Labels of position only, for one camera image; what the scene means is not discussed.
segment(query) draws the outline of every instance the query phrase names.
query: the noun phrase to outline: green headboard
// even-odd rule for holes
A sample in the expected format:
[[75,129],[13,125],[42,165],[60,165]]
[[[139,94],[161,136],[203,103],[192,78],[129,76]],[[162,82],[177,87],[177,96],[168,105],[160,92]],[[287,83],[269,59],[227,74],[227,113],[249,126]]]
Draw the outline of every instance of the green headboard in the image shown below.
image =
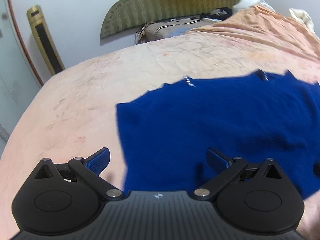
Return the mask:
[[230,7],[239,0],[120,0],[108,11],[100,38],[143,25],[150,21],[210,13]]

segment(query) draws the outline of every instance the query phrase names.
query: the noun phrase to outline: white wall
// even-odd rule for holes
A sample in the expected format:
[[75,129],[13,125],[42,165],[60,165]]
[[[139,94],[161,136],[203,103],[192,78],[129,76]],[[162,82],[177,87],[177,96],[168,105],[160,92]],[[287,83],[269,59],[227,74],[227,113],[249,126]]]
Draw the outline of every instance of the white wall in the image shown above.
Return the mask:
[[22,39],[39,75],[50,78],[32,36],[27,10],[39,4],[66,68],[92,57],[134,45],[135,30],[108,37],[100,44],[100,30],[108,10],[118,0],[12,0]]
[[[101,56],[134,45],[134,33],[129,30],[102,40],[100,29],[107,11],[118,0],[12,0],[23,41],[41,78],[50,73],[36,47],[26,17],[36,4],[42,7],[47,25],[65,67],[71,67],[92,57]],[[289,8],[306,10],[320,34],[320,0],[265,0],[276,11],[288,15]]]

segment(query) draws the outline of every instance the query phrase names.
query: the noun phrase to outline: door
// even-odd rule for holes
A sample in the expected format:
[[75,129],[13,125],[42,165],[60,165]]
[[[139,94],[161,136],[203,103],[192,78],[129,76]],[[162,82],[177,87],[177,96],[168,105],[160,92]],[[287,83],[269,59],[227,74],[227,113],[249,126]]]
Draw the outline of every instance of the door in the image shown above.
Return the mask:
[[0,0],[0,155],[23,112],[39,91]]

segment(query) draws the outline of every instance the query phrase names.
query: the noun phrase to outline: brown door trim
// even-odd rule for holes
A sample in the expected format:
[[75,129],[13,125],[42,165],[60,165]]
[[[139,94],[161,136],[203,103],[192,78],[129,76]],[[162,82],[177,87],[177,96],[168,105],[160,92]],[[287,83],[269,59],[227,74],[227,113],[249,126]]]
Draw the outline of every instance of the brown door trim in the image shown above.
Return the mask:
[[31,66],[31,69],[32,69],[33,73],[35,74],[38,82],[40,83],[41,86],[43,86],[44,83],[43,83],[43,81],[41,80],[41,78],[40,78],[40,76],[39,76],[39,74],[38,74],[35,66],[33,65],[32,60],[31,60],[31,58],[30,58],[30,56],[29,56],[29,53],[28,53],[28,51],[27,51],[27,49],[26,49],[26,46],[24,45],[24,42],[23,42],[23,40],[22,40],[22,36],[21,36],[20,31],[19,31],[16,18],[15,18],[15,16],[14,16],[14,12],[13,12],[13,8],[12,8],[11,0],[8,0],[8,6],[9,6],[9,13],[10,13],[10,15],[11,15],[12,22],[13,22],[15,31],[16,31],[16,33],[17,33],[17,37],[18,37],[18,39],[19,39],[19,42],[20,42],[20,44],[21,44],[22,50],[23,50],[24,54],[26,55],[26,58],[27,58],[27,60],[28,60],[28,63],[29,63],[29,65]]

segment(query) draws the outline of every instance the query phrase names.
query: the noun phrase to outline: bed sheet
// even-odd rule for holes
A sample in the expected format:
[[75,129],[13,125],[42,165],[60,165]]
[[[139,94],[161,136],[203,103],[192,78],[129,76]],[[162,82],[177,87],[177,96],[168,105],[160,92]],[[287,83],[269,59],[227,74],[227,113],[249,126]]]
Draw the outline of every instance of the bed sheet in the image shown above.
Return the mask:
[[[227,77],[256,69],[283,74],[289,69],[306,82],[320,80],[320,43],[293,19],[255,6],[205,28],[209,29],[90,59],[44,85],[15,127],[0,161],[1,240],[18,232],[11,202],[43,157],[65,163],[108,147],[111,161],[100,176],[123,188],[126,165],[115,119],[117,103],[183,76]],[[320,214],[316,194],[306,200],[299,227],[310,239],[320,230],[314,220],[310,222],[315,212]]]

